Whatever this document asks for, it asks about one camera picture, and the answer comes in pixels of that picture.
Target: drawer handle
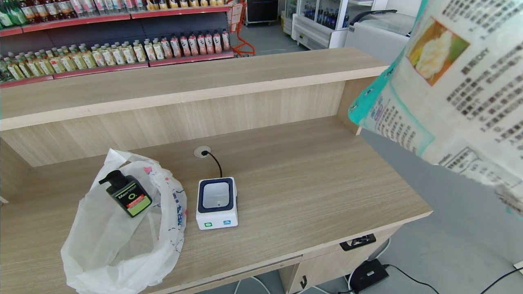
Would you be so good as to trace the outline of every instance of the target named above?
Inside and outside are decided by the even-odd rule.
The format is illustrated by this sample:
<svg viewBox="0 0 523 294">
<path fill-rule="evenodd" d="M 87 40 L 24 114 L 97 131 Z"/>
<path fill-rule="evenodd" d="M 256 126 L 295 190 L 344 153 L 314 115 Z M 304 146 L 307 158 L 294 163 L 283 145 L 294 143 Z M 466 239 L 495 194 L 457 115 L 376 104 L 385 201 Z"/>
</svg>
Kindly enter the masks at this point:
<svg viewBox="0 0 523 294">
<path fill-rule="evenodd" d="M 352 239 L 348 242 L 341 242 L 339 245 L 342 247 L 343 251 L 349 251 L 358 247 L 365 246 L 370 243 L 376 242 L 376 237 L 374 234 L 366 235 L 363 237 Z"/>
<path fill-rule="evenodd" d="M 305 286 L 307 286 L 307 276 L 301 277 L 303 281 L 300 282 L 301 288 L 305 289 Z"/>
</svg>

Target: wooden panel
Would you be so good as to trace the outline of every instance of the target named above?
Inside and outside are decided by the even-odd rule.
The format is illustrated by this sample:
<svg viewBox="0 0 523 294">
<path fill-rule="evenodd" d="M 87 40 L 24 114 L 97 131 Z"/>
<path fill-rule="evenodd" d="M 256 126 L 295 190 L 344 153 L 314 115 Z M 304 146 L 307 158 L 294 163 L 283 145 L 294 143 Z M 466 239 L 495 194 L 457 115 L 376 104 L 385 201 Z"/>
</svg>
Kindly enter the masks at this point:
<svg viewBox="0 0 523 294">
<path fill-rule="evenodd" d="M 359 134 L 359 127 L 350 121 L 348 117 L 349 107 L 354 102 L 354 100 L 356 100 L 359 94 L 374 81 L 375 78 L 376 77 L 367 77 L 345 82 L 345 88 L 343 89 L 342 98 L 339 102 L 338 117 L 356 135 Z"/>
<path fill-rule="evenodd" d="M 31 166 L 3 139 L 0 139 L 0 202 L 13 201 L 25 180 L 31 178 Z"/>
<path fill-rule="evenodd" d="M 316 286 L 323 282 L 350 274 L 362 262 L 369 258 L 378 247 L 387 240 L 388 237 L 377 238 L 376 242 L 358 247 L 350 251 L 335 251 L 329 254 L 318 256 L 300 262 L 296 270 L 295 278 L 287 293 L 294 293 L 303 290 L 300 281 L 306 276 L 306 288 Z"/>
<path fill-rule="evenodd" d="M 397 227 L 393 227 L 393 228 L 390 228 L 390 229 L 385 229 L 385 230 L 382 230 L 382 231 L 379 231 L 379 232 L 373 232 L 373 234 L 374 234 L 374 236 L 376 238 L 382 238 L 382 237 L 388 238 L 392 234 L 394 234 L 400 227 L 401 226 L 399 225 Z M 302 260 L 305 261 L 307 259 L 315 258 L 315 257 L 321 256 L 321 255 L 325 255 L 325 254 L 328 254 L 328 253 L 331 253 L 331 252 L 335 252 L 335 251 L 343 251 L 343 249 L 342 249 L 342 247 L 339 244 L 335 244 L 335 245 L 328 246 L 328 247 L 325 247 L 325 248 L 322 248 L 322 249 L 314 250 L 312 252 L 307 252 L 307 253 L 303 254 Z"/>
<path fill-rule="evenodd" d="M 212 148 L 224 175 L 237 182 L 237 227 L 198 229 L 194 215 L 198 181 L 218 172 L 212 159 L 193 155 L 201 145 Z M 136 153 L 172 171 L 187 193 L 188 205 L 185 242 L 176 267 L 163 283 L 144 293 L 166 294 L 212 282 L 431 213 L 372 147 L 335 116 Z M 2 291 L 74 293 L 65 284 L 60 248 L 78 202 L 104 159 L 37 167 L 16 205 L 2 207 Z"/>
<path fill-rule="evenodd" d="M 2 89 L 2 130 L 119 111 L 377 76 L 355 48 L 150 67 Z"/>
<path fill-rule="evenodd" d="M 336 114 L 344 82 L 195 101 L 2 132 L 31 166 Z"/>
<path fill-rule="evenodd" d="M 222 285 L 226 285 L 226 284 L 229 284 L 229 283 L 232 283 L 232 282 L 243 280 L 243 279 L 246 279 L 246 278 L 249 278 L 249 277 L 261 275 L 263 273 L 267 273 L 267 272 L 270 272 L 272 270 L 287 268 L 287 267 L 289 267 L 291 265 L 299 263 L 300 259 L 301 259 L 301 256 L 297 256 L 297 257 L 294 257 L 294 258 L 287 259 L 287 260 L 285 260 L 283 262 L 278 262 L 278 263 L 271 264 L 271 265 L 268 265 L 268 266 L 264 266 L 264 267 L 261 267 L 261 268 L 253 269 L 253 270 L 250 270 L 248 272 L 244 272 L 244 273 L 241 273 L 241 274 L 233 275 L 233 276 L 226 277 L 226 278 L 214 281 L 214 282 L 206 283 L 206 284 L 203 284 L 203 285 L 200 285 L 200 286 L 196 286 L 196 287 L 191 287 L 191 288 L 188 288 L 188 289 L 185 289 L 185 290 L 181 290 L 181 291 L 177 291 L 177 292 L 174 292 L 174 293 L 176 293 L 176 294 L 192 294 L 192 293 L 202 292 L 202 291 L 213 289 L 213 288 L 216 288 L 216 287 L 219 287 L 219 286 L 222 286 Z"/>
</svg>

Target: plastic bag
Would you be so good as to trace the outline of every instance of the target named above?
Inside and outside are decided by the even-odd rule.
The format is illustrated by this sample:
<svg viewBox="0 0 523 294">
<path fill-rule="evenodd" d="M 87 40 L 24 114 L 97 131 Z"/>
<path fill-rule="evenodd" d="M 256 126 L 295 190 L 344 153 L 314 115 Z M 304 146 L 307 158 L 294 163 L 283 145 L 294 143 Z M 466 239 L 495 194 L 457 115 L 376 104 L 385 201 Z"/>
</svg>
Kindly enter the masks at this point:
<svg viewBox="0 0 523 294">
<path fill-rule="evenodd" d="M 364 129 L 523 216 L 523 0 L 423 0 L 403 52 L 349 108 Z"/>
<path fill-rule="evenodd" d="M 119 168 L 153 199 L 134 218 L 98 184 Z M 134 294 L 161 283 L 180 255 L 186 208 L 185 192 L 170 171 L 147 157 L 110 149 L 61 250 L 67 284 L 81 294 Z"/>
</svg>

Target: gray floor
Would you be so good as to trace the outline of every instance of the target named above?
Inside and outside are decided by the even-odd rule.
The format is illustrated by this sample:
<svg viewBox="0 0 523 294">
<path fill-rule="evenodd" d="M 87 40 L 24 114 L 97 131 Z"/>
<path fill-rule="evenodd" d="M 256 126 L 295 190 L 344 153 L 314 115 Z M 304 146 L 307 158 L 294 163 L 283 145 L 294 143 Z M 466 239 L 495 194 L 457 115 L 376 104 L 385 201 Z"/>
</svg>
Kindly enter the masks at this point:
<svg viewBox="0 0 523 294">
<path fill-rule="evenodd" d="M 257 55 L 306 50 L 283 34 L 279 25 L 249 26 L 242 37 L 253 44 Z M 391 239 L 382 263 L 398 266 L 414 278 L 434 286 L 440 294 L 478 294 L 512 264 L 523 260 L 523 220 L 506 212 L 492 191 L 431 166 L 388 139 L 363 131 L 362 136 L 434 209 L 429 217 L 401 227 Z M 393 268 L 390 277 L 364 294 L 425 294 L 429 288 L 414 283 Z M 282 294 L 276 271 L 258 276 L 271 294 Z M 232 294 L 236 283 L 205 294 Z M 330 293 L 346 291 L 344 278 L 320 288 Z M 253 279 L 242 281 L 238 294 L 265 294 Z M 522 294 L 523 275 L 513 274 L 487 294 Z M 321 294 L 310 289 L 306 294 Z"/>
</svg>

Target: glass door cooler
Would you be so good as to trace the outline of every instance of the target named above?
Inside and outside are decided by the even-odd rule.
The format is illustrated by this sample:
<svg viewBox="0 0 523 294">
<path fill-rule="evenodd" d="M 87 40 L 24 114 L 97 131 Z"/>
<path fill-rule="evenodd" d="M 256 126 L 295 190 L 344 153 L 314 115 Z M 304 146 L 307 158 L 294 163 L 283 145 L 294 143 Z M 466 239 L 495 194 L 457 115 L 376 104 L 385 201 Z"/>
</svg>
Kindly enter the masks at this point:
<svg viewBox="0 0 523 294">
<path fill-rule="evenodd" d="M 351 19 L 386 5 L 387 0 L 298 0 L 291 37 L 311 50 L 343 47 Z"/>
</svg>

